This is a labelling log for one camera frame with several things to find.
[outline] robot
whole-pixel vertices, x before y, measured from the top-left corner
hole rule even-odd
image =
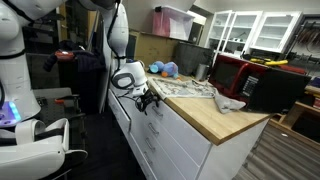
[[[15,132],[0,129],[0,177],[5,179],[54,179],[68,172],[68,165],[87,157],[82,150],[70,150],[69,123],[60,119],[49,127],[31,119],[40,111],[31,90],[24,51],[22,26],[44,16],[66,0],[0,0],[0,127],[15,126]],[[104,18],[107,44],[115,54],[112,84],[139,97],[143,112],[154,100],[140,62],[127,63],[128,21],[120,1],[79,0]],[[108,47],[104,45],[108,60]],[[67,159],[79,162],[68,163]]]

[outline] white shelving unit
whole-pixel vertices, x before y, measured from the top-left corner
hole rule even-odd
[[[301,12],[264,13],[250,47],[282,53],[300,16]]]
[[[249,48],[253,30],[258,26],[262,11],[217,12],[213,18],[206,47],[218,53],[240,57]]]

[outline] red microwave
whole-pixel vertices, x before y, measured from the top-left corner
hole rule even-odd
[[[286,112],[303,95],[309,76],[270,68],[246,60],[218,55],[209,82],[248,110]]]

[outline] pink box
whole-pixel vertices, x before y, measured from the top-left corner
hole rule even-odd
[[[194,17],[170,6],[155,8],[152,33],[175,39],[188,40]]]

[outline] blue plush toy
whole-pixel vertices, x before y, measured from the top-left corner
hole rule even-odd
[[[161,61],[156,61],[153,64],[151,64],[149,68],[152,73],[159,73],[162,72],[164,64]]]
[[[162,77],[173,77],[175,79],[179,78],[178,66],[174,62],[168,62],[164,65],[161,72]]]

